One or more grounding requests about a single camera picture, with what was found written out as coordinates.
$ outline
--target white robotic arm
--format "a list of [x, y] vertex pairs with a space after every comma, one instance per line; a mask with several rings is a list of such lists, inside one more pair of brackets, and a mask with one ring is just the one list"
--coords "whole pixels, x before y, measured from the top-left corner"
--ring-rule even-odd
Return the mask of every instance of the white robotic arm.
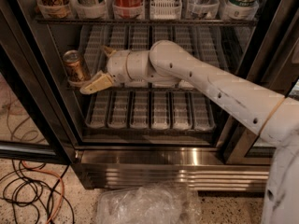
[[267, 183], [263, 223], [299, 221], [299, 102], [194, 58], [178, 44], [159, 41], [150, 51], [116, 51], [100, 73], [81, 88], [100, 91], [113, 83], [144, 79], [156, 84], [185, 80], [277, 151]]

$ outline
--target refrigerator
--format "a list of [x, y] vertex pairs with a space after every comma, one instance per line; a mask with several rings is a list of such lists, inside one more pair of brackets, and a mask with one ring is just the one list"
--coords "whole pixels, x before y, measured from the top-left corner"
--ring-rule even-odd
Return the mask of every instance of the refrigerator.
[[102, 46], [148, 50], [171, 40], [296, 98], [298, 0], [256, 0], [241, 19], [227, 17], [225, 0], [212, 0], [203, 16], [193, 16], [190, 0], [172, 0], [175, 7], [144, 0], [129, 19], [115, 0], [104, 0], [100, 18], [86, 18], [70, 1], [67, 17], [57, 18], [45, 15], [41, 0], [0, 0], [0, 73], [46, 139], [0, 140], [0, 157], [70, 163], [85, 189], [173, 181], [196, 190], [264, 190], [275, 149], [188, 82], [135, 79], [83, 95], [63, 57], [77, 50], [94, 76], [106, 69]]

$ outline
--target plastic bag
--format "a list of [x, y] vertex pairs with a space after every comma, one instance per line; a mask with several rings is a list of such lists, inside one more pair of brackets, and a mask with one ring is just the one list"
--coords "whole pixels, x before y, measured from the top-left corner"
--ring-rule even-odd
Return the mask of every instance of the plastic bag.
[[200, 216], [197, 192], [173, 183], [105, 192], [97, 209], [98, 224], [195, 224]]

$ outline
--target stainless steel base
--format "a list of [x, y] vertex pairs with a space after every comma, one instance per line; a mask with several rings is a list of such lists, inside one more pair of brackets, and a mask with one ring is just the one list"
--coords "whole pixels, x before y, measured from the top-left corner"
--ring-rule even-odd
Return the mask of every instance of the stainless steel base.
[[268, 166], [225, 165], [218, 152], [85, 150], [73, 169], [85, 189], [126, 189], [150, 182], [187, 183], [195, 190], [263, 192]]

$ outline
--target speckled floor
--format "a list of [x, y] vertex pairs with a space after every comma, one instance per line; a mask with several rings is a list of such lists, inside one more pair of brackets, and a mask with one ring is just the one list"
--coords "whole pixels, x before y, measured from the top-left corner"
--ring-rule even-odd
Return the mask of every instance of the speckled floor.
[[[0, 166], [0, 178], [12, 171], [10, 160], [0, 160]], [[55, 171], [60, 175], [64, 171], [64, 168], [65, 166], [63, 165], [47, 164], [44, 169]], [[50, 185], [53, 185], [56, 181], [54, 177], [38, 173], [30, 173], [27, 175], [32, 178], [44, 180]], [[8, 182], [9, 179], [6, 179], [0, 183], [1, 196]], [[64, 184], [65, 197], [71, 202], [74, 208], [76, 223], [95, 223], [97, 203], [104, 190], [84, 189], [71, 169], [69, 169], [64, 176]], [[12, 191], [13, 187], [9, 189], [7, 193], [12, 193]], [[33, 195], [33, 193], [29, 192], [30, 191], [21, 192], [20, 199], [24, 200], [24, 198], [30, 198], [30, 195]], [[262, 194], [200, 192], [199, 199], [201, 201], [202, 219], [199, 220], [198, 223], [257, 224], [261, 222], [263, 210]], [[35, 223], [36, 211], [33, 207], [17, 208], [16, 213], [18, 223]], [[38, 223], [46, 223], [45, 214], [42, 211], [41, 216], [42, 218]], [[0, 200], [0, 223], [14, 223], [12, 206], [3, 200]], [[66, 202], [63, 203], [61, 211], [55, 218], [55, 223], [71, 223], [71, 212]]]

